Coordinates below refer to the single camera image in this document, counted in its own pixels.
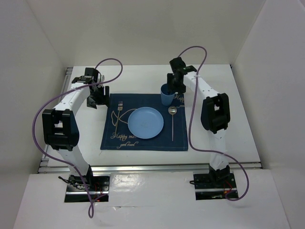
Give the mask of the light blue cup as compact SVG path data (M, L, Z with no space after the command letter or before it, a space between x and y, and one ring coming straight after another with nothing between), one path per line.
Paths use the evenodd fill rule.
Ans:
M162 104L164 106L170 106L172 101L173 101L175 92L170 92L169 89L168 89L168 85L167 84L163 84L161 86L161 89L160 89L160 94L161 94L161 102L162 102Z

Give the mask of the silver spoon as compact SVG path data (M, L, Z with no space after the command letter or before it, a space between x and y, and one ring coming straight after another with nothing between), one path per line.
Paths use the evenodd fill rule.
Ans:
M168 108L168 113L172 116L172 141L174 139L174 115L177 113L177 108L175 106L170 106Z

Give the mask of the silver fork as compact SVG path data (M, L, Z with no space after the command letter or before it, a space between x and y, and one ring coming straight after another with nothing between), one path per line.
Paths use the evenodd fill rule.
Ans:
M119 123L119 119L120 119L120 112L123 109L123 101L119 101L118 103L118 114L117 114L117 121L115 124L115 132L114 132L114 136L117 136L117 128L118 128L118 123Z

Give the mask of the navy blue fish placemat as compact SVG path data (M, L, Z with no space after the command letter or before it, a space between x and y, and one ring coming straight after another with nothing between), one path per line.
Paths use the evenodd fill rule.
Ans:
M123 109L114 136L118 114L118 103L123 101ZM161 102L160 94L111 94L110 107L102 137L102 150L144 150L144 151L186 151L188 149L187 125L184 97L174 96L172 105L177 108L174 115L174 139L172 141L172 116L168 107ZM162 131L154 138L140 139L128 129L130 114L141 107L151 107L161 113L164 120Z

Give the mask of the light blue plate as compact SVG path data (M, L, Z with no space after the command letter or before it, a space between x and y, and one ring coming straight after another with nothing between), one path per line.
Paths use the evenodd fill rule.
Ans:
M156 137L162 131L163 125L163 116L151 107L138 108L128 118L129 131L140 139Z

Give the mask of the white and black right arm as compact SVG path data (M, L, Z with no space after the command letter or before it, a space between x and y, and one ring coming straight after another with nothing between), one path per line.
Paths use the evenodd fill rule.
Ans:
M168 91L183 94L186 88L197 92L203 99L201 124L208 131L210 149L226 152L225 133L230 122L229 98L226 93L213 89L192 65L187 66L181 57L170 61L172 73L167 74ZM195 181L201 186L222 187L230 175L228 160L225 156L212 153L207 178Z

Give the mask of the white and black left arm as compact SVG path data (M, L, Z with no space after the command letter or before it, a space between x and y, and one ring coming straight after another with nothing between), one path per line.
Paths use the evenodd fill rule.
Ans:
M98 105L110 105L109 86L92 85L104 81L104 76L95 68L86 68L84 75L72 80L72 92L65 95L53 109L42 113L45 143L56 150L68 162L71 183L83 190L94 186L93 172L84 160L78 147L80 139L75 115L86 101L87 107L96 109Z

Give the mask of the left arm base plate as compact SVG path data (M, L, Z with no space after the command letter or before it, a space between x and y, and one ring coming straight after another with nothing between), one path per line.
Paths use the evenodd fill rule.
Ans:
M72 177L65 179L58 176L58 179L67 185L64 199L65 203L89 202L85 185L82 182L76 182ZM86 187L92 200L95 202L109 201L110 175L93 176L90 184L86 182Z

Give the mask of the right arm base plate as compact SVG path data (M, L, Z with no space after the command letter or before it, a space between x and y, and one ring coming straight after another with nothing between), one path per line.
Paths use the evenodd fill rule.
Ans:
M189 183L194 186L196 200L225 199L225 195L232 199L239 198L233 173L218 183L213 183L208 174L193 174L193 180Z

